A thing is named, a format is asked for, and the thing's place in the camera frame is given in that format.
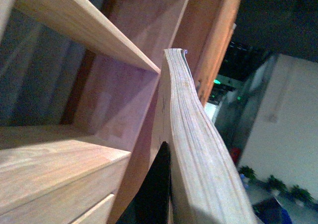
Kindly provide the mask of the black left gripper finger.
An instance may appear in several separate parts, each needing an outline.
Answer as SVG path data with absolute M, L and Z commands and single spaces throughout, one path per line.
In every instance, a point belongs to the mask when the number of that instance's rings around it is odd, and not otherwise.
M 163 142 L 139 189 L 118 224 L 166 224 L 171 191 L 171 154 Z

